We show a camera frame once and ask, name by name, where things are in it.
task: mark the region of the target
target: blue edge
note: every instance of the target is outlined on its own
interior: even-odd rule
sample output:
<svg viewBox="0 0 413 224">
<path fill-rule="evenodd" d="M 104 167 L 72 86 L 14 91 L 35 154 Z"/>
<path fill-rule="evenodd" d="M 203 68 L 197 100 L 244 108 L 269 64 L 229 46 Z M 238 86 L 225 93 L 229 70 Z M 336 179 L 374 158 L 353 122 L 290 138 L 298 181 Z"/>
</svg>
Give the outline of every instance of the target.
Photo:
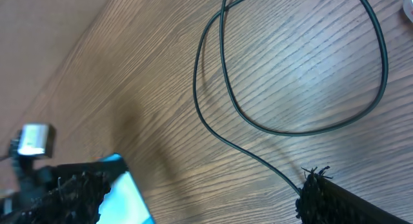
<svg viewBox="0 0 413 224">
<path fill-rule="evenodd" d="M 116 161 L 122 159 L 120 154 L 100 159 L 100 161 Z M 112 184 L 111 191 L 99 207 L 101 215 L 97 224 L 154 224 L 142 195 L 129 171 L 119 176 Z"/>
</svg>

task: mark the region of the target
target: wooden table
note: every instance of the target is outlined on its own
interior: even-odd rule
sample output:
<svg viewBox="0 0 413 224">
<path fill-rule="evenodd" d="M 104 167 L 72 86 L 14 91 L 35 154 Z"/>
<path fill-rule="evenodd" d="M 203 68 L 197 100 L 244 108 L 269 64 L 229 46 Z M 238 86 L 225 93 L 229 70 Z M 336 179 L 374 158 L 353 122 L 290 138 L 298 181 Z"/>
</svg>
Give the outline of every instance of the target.
<svg viewBox="0 0 413 224">
<path fill-rule="evenodd" d="M 299 187 L 300 167 L 330 165 L 334 183 L 413 222 L 413 24 L 402 0 L 369 2 L 390 74 L 367 117 L 310 137 L 271 136 L 246 124 L 223 81 L 217 22 L 202 55 L 199 101 L 214 130 Z M 55 155 L 43 164 L 121 153 L 158 223 L 300 223 L 294 191 L 213 137 L 196 114 L 195 52 L 220 5 L 111 0 L 10 133 L 27 121 L 55 125 Z M 248 0 L 229 11 L 225 44 L 237 100 L 266 127 L 330 125 L 357 114 L 378 90 L 378 44 L 358 0 Z"/>
</svg>

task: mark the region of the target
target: wood grain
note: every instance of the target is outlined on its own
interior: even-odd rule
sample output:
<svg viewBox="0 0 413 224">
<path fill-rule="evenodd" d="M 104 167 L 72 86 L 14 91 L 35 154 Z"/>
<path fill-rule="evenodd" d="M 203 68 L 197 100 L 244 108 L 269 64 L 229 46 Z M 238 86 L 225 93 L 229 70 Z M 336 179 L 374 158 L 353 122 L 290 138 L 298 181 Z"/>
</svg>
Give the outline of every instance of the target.
<svg viewBox="0 0 413 224">
<path fill-rule="evenodd" d="M 217 23 L 202 55 L 199 102 L 214 130 L 295 184 L 304 180 L 300 167 L 330 165 L 334 183 L 413 222 L 413 24 L 402 0 L 369 2 L 390 74 L 381 103 L 357 123 L 310 137 L 246 124 L 222 78 Z M 294 191 L 211 136 L 196 115 L 196 47 L 220 3 L 111 0 L 13 130 L 26 121 L 55 125 L 55 156 L 43 164 L 121 153 L 158 223 L 299 223 Z M 378 90 L 378 44 L 358 0 L 248 0 L 229 11 L 225 46 L 237 100 L 268 127 L 331 125 Z"/>
</svg>

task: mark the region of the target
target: white plastic object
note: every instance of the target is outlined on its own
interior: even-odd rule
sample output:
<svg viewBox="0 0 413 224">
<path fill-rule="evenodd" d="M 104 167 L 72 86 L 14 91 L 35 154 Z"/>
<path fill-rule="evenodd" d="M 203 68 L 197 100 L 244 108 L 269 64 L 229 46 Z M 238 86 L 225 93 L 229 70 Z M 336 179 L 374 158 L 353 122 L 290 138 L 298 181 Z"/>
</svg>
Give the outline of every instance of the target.
<svg viewBox="0 0 413 224">
<path fill-rule="evenodd" d="M 407 17 L 413 22 L 413 0 L 405 0 L 403 2 L 403 9 Z"/>
<path fill-rule="evenodd" d="M 49 126 L 47 124 L 25 124 L 22 129 L 17 153 L 21 156 L 45 155 L 48 133 Z"/>
</svg>

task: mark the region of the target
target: light blue object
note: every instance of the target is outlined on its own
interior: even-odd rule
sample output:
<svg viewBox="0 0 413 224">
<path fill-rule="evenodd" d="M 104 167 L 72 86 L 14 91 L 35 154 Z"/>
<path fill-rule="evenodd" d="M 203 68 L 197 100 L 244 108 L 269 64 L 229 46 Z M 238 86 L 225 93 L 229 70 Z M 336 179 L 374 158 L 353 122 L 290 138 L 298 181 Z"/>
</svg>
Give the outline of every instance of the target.
<svg viewBox="0 0 413 224">
<path fill-rule="evenodd" d="M 113 154 L 102 161 L 121 159 Z M 112 184 L 111 191 L 99 207 L 100 220 L 97 224 L 154 224 L 148 208 L 143 201 L 129 171 L 120 175 Z"/>
</svg>

